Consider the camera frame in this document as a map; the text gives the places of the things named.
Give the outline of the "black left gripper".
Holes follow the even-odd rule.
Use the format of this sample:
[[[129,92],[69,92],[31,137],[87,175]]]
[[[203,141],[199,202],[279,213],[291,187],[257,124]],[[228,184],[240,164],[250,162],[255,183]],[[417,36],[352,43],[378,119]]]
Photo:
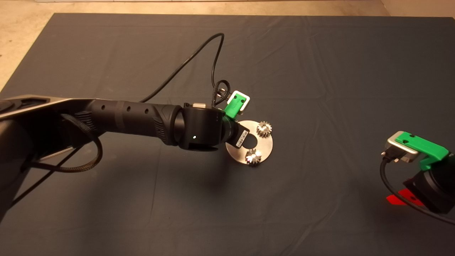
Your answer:
[[[224,142],[234,148],[241,148],[249,129],[230,118],[224,118]]]

